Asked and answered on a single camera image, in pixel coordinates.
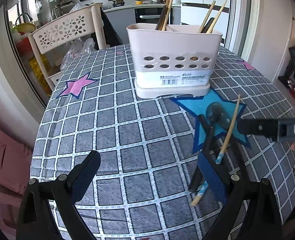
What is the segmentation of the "blue-tipped wooden chopstick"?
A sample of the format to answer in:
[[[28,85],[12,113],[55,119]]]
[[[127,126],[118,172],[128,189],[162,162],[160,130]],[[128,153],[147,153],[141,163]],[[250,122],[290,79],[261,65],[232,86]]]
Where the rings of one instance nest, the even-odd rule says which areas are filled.
[[[229,126],[229,129],[227,131],[227,134],[226,134],[226,138],[225,138],[224,143],[222,145],[222,148],[221,148],[221,150],[219,152],[219,155],[215,160],[216,166],[221,164],[222,158],[223,158],[224,153],[226,152],[226,149],[227,149],[227,145],[228,145],[229,140],[230,140],[230,138],[232,136],[233,128],[234,128],[235,120],[237,118],[238,108],[239,108],[239,104],[240,104],[240,98],[241,98],[241,95],[239,94],[238,95],[238,100],[237,100],[237,103],[236,103],[236,106],[235,106],[235,110],[234,110],[234,113],[233,113],[233,117],[232,117],[232,120],[230,122],[230,126]],[[198,191],[198,194],[195,196],[195,198],[191,202],[191,206],[196,206],[198,204],[198,202],[201,200],[201,198],[205,194],[208,187],[209,187],[209,185],[208,185],[207,181],[205,180],[205,182],[201,186],[200,190]]]

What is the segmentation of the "black-handled clear spoon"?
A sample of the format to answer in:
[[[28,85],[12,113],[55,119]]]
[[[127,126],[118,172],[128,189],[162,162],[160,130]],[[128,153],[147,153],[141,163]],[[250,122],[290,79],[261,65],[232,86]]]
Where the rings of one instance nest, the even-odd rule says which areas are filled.
[[[227,131],[228,131],[231,120],[232,119],[230,119],[230,117],[228,116],[228,114],[224,113],[222,115],[220,121],[219,121],[219,124],[220,124],[220,126],[222,128],[227,128]],[[249,176],[248,176],[248,173],[247,173],[247,170],[246,170],[246,166],[245,166],[244,160],[243,160],[242,155],[241,155],[240,148],[238,146],[238,142],[235,139],[233,133],[232,133],[232,136],[231,136],[229,142],[231,142],[232,151],[234,153],[234,156],[236,157],[237,164],[240,167],[240,173],[241,173],[242,178],[244,180],[249,180]]]
[[[199,122],[206,133],[205,150],[207,153],[209,153],[210,150],[213,150],[214,155],[216,157],[218,157],[220,150],[219,150],[218,143],[214,139],[214,124],[219,121],[222,115],[223,115],[223,108],[222,108],[222,105],[218,102],[212,102],[208,105],[206,109],[206,116],[201,114],[198,115]],[[202,182],[202,179],[203,179],[203,175],[198,165],[196,165],[192,179],[188,186],[188,190],[190,192],[196,192],[199,185]]]

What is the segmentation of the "pink cardboard box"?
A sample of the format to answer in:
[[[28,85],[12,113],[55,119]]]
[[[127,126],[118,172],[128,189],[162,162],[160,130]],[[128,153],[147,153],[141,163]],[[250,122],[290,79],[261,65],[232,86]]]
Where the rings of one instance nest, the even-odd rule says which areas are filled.
[[[23,194],[30,178],[32,150],[0,130],[0,185]]]

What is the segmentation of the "grey checked tablecloth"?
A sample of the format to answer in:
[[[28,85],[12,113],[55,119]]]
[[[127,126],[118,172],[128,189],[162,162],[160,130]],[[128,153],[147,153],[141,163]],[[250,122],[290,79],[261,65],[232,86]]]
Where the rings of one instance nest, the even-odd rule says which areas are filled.
[[[220,48],[214,99],[245,103],[242,118],[292,118],[290,103],[257,70]],[[59,96],[67,81],[96,80],[78,98]],[[129,45],[74,59],[59,78],[37,134],[31,176],[68,174],[91,150],[101,155],[94,181],[76,207],[97,239],[202,239],[222,204],[208,189],[196,207],[188,191],[198,152],[195,117],[164,96],[136,96]],[[268,178],[286,221],[295,207],[295,153],[287,142],[249,136],[240,146],[250,180]]]

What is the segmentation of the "chopstick in holder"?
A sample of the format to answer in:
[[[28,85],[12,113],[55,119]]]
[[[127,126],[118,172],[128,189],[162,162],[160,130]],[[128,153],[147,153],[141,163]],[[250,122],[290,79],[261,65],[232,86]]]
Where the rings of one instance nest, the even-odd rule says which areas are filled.
[[[210,26],[206,29],[206,34],[210,34],[212,33],[213,29],[214,29],[214,26],[216,25],[216,22],[218,21],[221,13],[223,12],[224,10],[224,7],[227,3],[227,0],[223,3],[223,5],[221,6],[220,10],[218,11],[218,13],[216,14],[215,18],[212,20]]]
[[[166,15],[164,16],[163,20],[163,25],[161,31],[165,31],[167,24],[168,24],[168,18],[169,18],[169,13],[171,11],[171,6],[172,6],[173,0],[169,0],[167,3],[167,9],[166,9]]]
[[[214,8],[215,6],[215,3],[216,3],[216,0],[213,0],[212,3],[211,3],[211,6],[209,7],[208,11],[207,11],[207,14],[205,16],[205,18],[203,19],[203,22],[199,28],[199,31],[198,33],[201,33],[203,31],[203,28],[205,27],[207,21],[208,21],[208,18],[209,18],[209,15],[211,14],[212,12],[212,9]]]
[[[162,12],[161,12],[161,15],[160,15],[160,18],[158,20],[158,23],[156,25],[156,29],[155,30],[161,30],[162,29],[162,26],[163,26],[163,22],[164,22],[164,19],[165,19],[165,16],[166,16],[166,12],[167,12],[167,8],[168,8],[168,5],[169,5],[169,1],[170,0],[166,0],[166,3],[162,9]]]

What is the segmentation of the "pink plastic utensil holder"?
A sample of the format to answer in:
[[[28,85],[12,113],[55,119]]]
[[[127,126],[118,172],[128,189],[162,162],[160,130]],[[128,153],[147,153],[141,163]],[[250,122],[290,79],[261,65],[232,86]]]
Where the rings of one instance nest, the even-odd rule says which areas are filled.
[[[138,97],[153,99],[171,94],[205,96],[214,71],[222,33],[199,33],[197,25],[137,23],[126,30],[134,65]]]

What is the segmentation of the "beige perforated storage rack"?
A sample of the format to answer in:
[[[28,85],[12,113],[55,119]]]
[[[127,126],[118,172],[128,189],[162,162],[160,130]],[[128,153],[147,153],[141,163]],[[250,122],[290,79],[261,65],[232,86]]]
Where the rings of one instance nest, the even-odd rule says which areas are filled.
[[[93,3],[60,16],[28,36],[32,51],[50,89],[55,85],[49,77],[41,56],[76,38],[95,33],[100,50],[106,49],[101,18],[101,3]]]

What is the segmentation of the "black oven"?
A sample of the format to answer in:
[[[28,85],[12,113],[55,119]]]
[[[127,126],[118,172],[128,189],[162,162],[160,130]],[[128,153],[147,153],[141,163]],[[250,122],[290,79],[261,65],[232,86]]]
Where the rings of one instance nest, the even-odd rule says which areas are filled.
[[[157,24],[162,10],[163,10],[163,6],[135,8],[134,9],[135,21],[136,23]]]

